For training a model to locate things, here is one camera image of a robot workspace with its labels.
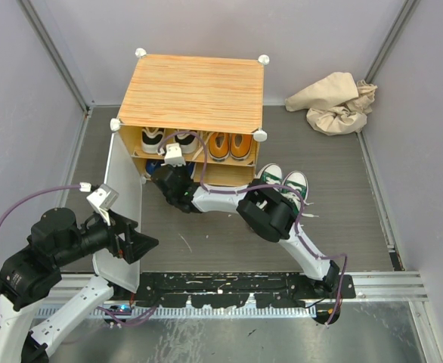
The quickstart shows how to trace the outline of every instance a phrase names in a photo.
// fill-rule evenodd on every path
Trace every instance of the metal floor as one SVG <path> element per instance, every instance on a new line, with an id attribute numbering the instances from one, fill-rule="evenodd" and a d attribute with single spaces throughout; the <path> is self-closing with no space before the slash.
<path id="1" fill-rule="evenodd" d="M 103 181 L 109 121 L 117 110 L 94 109 L 73 182 Z M 327 255 L 347 253 L 348 271 L 391 271 L 358 138 L 322 135 L 307 124 L 303 112 L 288 113 L 284 107 L 264 107 L 263 117 L 268 140 L 260 148 L 258 166 L 278 163 L 285 173 L 306 174 L 308 202 L 314 203 L 306 212 L 320 216 L 302 219 L 309 237 Z M 67 206 L 76 212 L 78 222 L 91 214 L 85 195 L 77 191 L 70 192 Z M 169 206 L 150 182 L 143 191 L 142 231 L 160 240 L 141 261 L 145 271 L 300 270 L 284 249 L 253 234 L 238 216 L 186 215 Z M 92 271 L 91 259 L 64 270 Z"/>
<path id="2" fill-rule="evenodd" d="M 85 319 L 50 362 L 425 362 L 406 302 L 345 302 L 329 329 L 310 318 L 262 316 L 154 316 L 140 327 L 106 326 L 101 319 Z"/>

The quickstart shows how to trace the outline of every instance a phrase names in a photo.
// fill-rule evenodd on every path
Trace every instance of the shoe rack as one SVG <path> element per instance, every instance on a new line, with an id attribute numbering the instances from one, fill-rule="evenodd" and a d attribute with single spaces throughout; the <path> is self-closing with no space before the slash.
<path id="1" fill-rule="evenodd" d="M 141 175 L 145 175 L 147 160 L 163 158 L 141 149 L 144 127 L 163 128 L 165 136 L 178 129 L 194 130 L 204 140 L 210 132 L 252 134 L 262 129 L 263 59 L 185 57 L 139 51 L 136 55 L 138 63 L 118 119 L 119 134 Z M 244 161 L 229 157 L 216 162 L 209 157 L 205 182 L 226 186 L 249 183 L 255 176 L 259 148 L 260 143 L 252 140 L 250 155 Z M 184 158 L 197 163 L 194 179 L 198 182 L 204 152 L 197 156 L 196 153 L 185 154 Z"/>

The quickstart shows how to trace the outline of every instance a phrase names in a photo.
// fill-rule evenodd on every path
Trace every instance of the orange sneaker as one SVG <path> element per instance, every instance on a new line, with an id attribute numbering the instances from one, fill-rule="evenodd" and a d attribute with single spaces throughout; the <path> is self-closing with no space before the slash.
<path id="1" fill-rule="evenodd" d="M 250 155 L 252 136 L 231 134 L 230 153 L 235 160 L 245 160 Z"/>
<path id="2" fill-rule="evenodd" d="M 214 161 L 225 161 L 230 154 L 230 138 L 226 132 L 213 132 L 208 141 L 209 155 Z"/>

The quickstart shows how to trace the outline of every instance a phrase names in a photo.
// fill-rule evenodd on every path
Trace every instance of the crumpled cloth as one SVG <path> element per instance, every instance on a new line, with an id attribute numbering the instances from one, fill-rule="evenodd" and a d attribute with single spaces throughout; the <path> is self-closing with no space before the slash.
<path id="1" fill-rule="evenodd" d="M 369 114 L 373 112 L 370 104 L 374 102 L 374 95 L 376 93 L 377 85 L 367 84 L 366 81 L 358 81 L 358 97 L 354 100 L 347 101 L 345 105 L 351 111 L 362 112 Z"/>
<path id="2" fill-rule="evenodd" d="M 309 125 L 329 136 L 360 132 L 366 121 L 365 113 L 351 111 L 344 106 L 331 107 L 327 111 L 311 108 L 307 112 Z"/>
<path id="3" fill-rule="evenodd" d="M 308 108 L 307 121 L 326 135 L 360 132 L 372 110 L 377 86 L 356 84 L 350 73 L 335 72 L 286 99 L 288 111 Z"/>
<path id="4" fill-rule="evenodd" d="M 287 111 L 317 108 L 329 110 L 358 96 L 358 87 L 350 73 L 334 72 L 285 100 Z"/>

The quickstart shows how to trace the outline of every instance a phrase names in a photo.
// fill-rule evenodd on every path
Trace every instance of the gray wall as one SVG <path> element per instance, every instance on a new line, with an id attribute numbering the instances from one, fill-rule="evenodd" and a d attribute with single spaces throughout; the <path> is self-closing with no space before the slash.
<path id="1" fill-rule="evenodd" d="M 421 1 L 374 81 L 364 133 L 408 268 L 443 336 L 443 2 Z"/>
<path id="2" fill-rule="evenodd" d="M 0 0 L 0 215 L 21 197 L 61 184 L 82 111 L 16 1 Z M 0 266 L 26 245 L 51 194 L 13 212 L 0 230 Z"/>
<path id="3" fill-rule="evenodd" d="M 33 0 L 85 97 L 121 104 L 134 51 L 257 59 L 265 103 L 334 71 L 365 76 L 403 0 Z"/>

